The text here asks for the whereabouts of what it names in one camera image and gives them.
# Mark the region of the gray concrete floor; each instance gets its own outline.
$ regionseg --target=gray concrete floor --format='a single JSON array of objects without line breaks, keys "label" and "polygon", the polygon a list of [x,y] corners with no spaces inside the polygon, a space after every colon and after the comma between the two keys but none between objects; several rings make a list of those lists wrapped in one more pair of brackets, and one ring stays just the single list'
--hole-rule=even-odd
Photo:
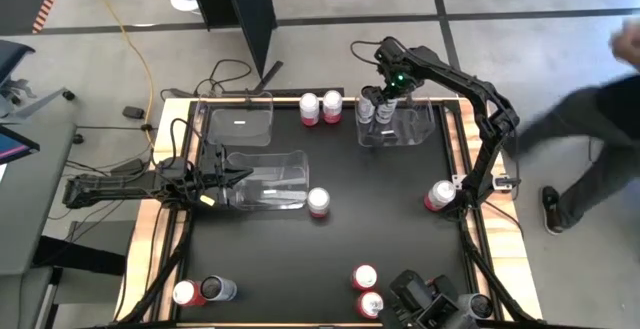
[{"label": "gray concrete floor", "polygon": [[[169,0],[112,0],[125,24],[199,22],[192,13],[179,13]],[[449,13],[583,10],[640,7],[640,0],[444,0]],[[434,0],[274,0],[279,19],[302,17],[433,14]],[[512,100],[526,125],[562,96],[631,70],[617,63],[608,48],[610,34],[623,17],[487,20],[452,22],[451,29],[462,68],[493,82]],[[47,28],[115,25],[99,0],[56,0]],[[354,94],[380,79],[355,60],[348,44],[355,39],[379,40],[394,35],[407,45],[425,44],[446,59],[438,22],[349,24],[281,27],[273,35],[268,57],[285,63],[270,88],[345,87]],[[192,90],[208,76],[219,59],[250,61],[239,30],[183,30],[131,34],[150,64],[157,89]],[[5,39],[33,46],[37,53],[16,72],[39,93],[66,86],[76,102],[57,100],[39,113],[37,122],[74,121],[79,125],[138,126],[120,114],[125,105],[146,107],[147,82],[135,55],[119,34],[38,35]],[[237,67],[222,68],[220,78]],[[257,75],[230,83],[232,90],[253,87]],[[451,95],[429,84],[425,93]],[[154,96],[152,122],[160,119],[162,101]],[[141,132],[81,130],[86,142],[74,146],[70,158],[94,166],[135,155],[146,147]],[[542,228],[538,188],[568,187],[589,165],[584,139],[549,143],[521,163],[523,184],[516,207],[545,319],[556,323],[614,328],[640,327],[640,213],[635,210],[639,187],[594,208],[575,229],[558,237]],[[78,210],[64,220],[49,221],[46,233],[64,237],[72,220],[91,209]],[[135,220],[137,203],[106,220]],[[59,197],[51,216],[64,214]],[[64,305],[57,328],[110,320],[116,298],[102,304]]]}]

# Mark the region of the black table surface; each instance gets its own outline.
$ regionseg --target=black table surface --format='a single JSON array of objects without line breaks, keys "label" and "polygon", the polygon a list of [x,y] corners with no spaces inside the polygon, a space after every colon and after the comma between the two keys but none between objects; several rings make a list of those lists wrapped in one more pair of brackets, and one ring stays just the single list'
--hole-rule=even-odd
[{"label": "black table surface", "polygon": [[0,180],[0,275],[31,266],[76,127],[29,123],[11,130],[40,144],[40,152],[7,164]]},{"label": "black table surface", "polygon": [[349,282],[363,263],[377,269],[381,292],[405,269],[425,280],[446,274],[466,292],[457,225],[428,212],[422,201],[436,181],[451,176],[442,123],[418,146],[370,149],[358,144],[353,115],[345,109],[339,124],[307,128],[298,110],[276,109],[267,147],[229,148],[303,150],[310,188],[329,192],[330,214],[316,220],[305,206],[195,215],[182,278],[220,275],[237,283],[238,295],[230,302],[180,308],[179,321],[364,322],[355,311],[359,292]]}]

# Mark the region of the black shoe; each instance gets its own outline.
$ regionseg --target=black shoe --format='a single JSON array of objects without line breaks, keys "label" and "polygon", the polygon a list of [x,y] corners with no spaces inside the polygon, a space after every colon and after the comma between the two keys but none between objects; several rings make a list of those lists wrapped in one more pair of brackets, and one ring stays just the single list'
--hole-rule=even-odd
[{"label": "black shoe", "polygon": [[544,228],[551,235],[558,235],[564,231],[558,213],[560,194],[553,187],[542,188],[542,206],[544,207]]}]

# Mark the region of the yellow cable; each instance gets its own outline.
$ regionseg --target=yellow cable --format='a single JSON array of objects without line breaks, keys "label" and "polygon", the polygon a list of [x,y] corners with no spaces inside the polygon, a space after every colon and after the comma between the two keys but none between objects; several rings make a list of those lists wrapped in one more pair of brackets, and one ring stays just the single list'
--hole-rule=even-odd
[{"label": "yellow cable", "polygon": [[[131,38],[129,38],[129,34],[127,34],[127,31],[124,29],[124,24],[122,24],[122,21],[120,21],[120,18],[118,18],[118,15],[116,15],[115,11],[111,7],[111,3],[109,2],[109,0],[102,0],[102,2],[107,7],[107,10],[109,10],[109,13],[111,13],[111,16],[113,17],[113,19],[115,19],[115,21],[118,22],[118,26],[120,27],[120,31],[122,32],[122,36],[124,37],[124,40],[126,40],[127,44],[129,44],[129,47],[131,47],[131,49],[133,49],[133,51],[136,52],[136,54],[138,55],[138,58],[140,58],[140,61],[144,66],[144,71],[146,72],[147,79],[149,80],[149,103],[147,104],[147,112],[145,114],[144,123],[149,124],[149,120],[151,119],[151,106],[153,105],[153,96],[155,95],[154,94],[155,84],[153,83],[151,70],[149,69],[149,65],[147,64],[147,61],[144,60],[144,57],[142,56],[140,51],[138,51],[138,48],[136,48],[136,46],[133,45],[133,43],[131,42]],[[151,139],[151,134],[149,134],[149,131],[145,131],[145,134],[147,135],[147,140],[149,141],[149,145],[151,145],[151,147],[154,148],[153,140]]]}]

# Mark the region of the person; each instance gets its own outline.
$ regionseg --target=person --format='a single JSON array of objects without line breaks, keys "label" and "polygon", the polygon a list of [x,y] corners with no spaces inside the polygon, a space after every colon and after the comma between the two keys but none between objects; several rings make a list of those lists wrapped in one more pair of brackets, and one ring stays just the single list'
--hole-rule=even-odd
[{"label": "person", "polygon": [[[627,22],[612,36],[613,55],[640,71],[640,23]],[[505,144],[512,159],[527,155],[552,138],[586,135],[603,141],[592,166],[567,191],[541,190],[546,230],[557,235],[574,226],[585,212],[640,174],[640,75],[599,87],[579,89],[536,119]]]}]

